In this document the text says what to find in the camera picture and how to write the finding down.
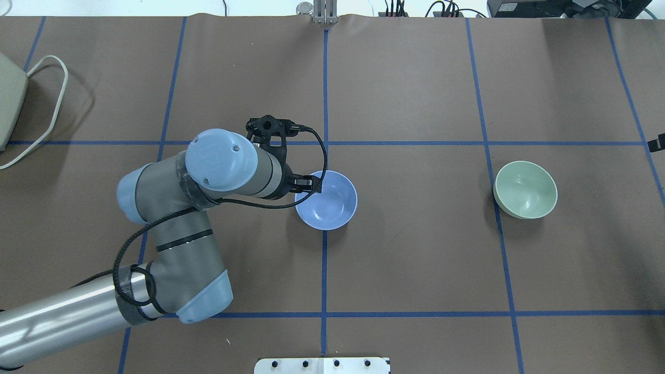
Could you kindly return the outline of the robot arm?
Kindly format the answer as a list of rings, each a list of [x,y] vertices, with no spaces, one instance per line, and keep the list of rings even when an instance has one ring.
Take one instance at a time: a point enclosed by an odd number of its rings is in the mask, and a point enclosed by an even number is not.
[[[2,312],[2,372],[174,313],[194,324],[233,300],[207,212],[222,204],[254,207],[235,195],[276,201],[303,193],[291,208],[321,193],[320,177],[296,175],[286,144],[272,134],[245,137],[200,132],[185,151],[149,163],[118,184],[118,205],[141,225],[121,245],[112,267],[57,295]]]

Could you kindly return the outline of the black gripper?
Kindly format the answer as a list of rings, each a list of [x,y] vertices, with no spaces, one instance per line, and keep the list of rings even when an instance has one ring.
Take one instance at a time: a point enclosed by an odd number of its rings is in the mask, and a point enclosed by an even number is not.
[[[275,192],[273,192],[273,200],[283,198],[291,192],[294,184],[294,193],[321,193],[322,192],[322,179],[316,176],[297,176],[292,172],[289,164],[284,163],[281,166],[281,179]]]

